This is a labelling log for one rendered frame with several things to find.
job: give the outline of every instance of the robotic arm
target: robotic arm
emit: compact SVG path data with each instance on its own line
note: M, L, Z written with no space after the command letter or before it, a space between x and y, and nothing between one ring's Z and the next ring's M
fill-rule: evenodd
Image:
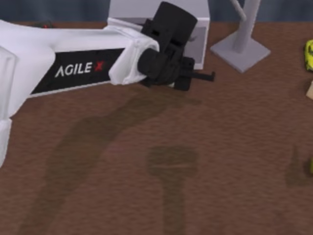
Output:
M125 26L57 29L0 21L0 166L12 120L31 94L100 82L145 86L174 84L187 91L191 77L213 81L214 74L193 72L183 56L197 19L162 2L141 32Z

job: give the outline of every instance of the dark background wall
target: dark background wall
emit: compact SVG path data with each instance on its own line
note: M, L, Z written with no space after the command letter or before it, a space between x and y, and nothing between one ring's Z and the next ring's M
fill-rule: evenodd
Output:
M239 19L229 0L208 1L212 21ZM0 0L0 19L105 21L109 5L109 0ZM313 0L263 0L258 21L313 21Z

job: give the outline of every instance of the gray box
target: gray box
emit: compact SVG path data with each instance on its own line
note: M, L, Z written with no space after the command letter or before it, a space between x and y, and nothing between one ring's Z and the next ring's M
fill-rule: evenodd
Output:
M111 0L108 25L122 25L114 19L144 24L152 19L162 0ZM195 69L202 70L206 51L206 42L210 25L208 0L167 0L188 11L198 19L198 23L186 45L185 56L195 59Z

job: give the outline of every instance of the red x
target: red x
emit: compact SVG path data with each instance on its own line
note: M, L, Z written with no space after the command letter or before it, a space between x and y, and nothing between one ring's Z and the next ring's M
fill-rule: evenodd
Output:
M96 65L94 67L95 71L102 71L102 67L103 67L104 61L98 61L96 62Z

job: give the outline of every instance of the brown table surface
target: brown table surface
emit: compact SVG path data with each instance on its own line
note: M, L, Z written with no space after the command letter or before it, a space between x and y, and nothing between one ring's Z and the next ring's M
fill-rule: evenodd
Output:
M212 23L216 81L187 93L103 85L27 100L0 169L0 234L313 234L312 28L257 24L272 53L239 74L209 51L236 24Z

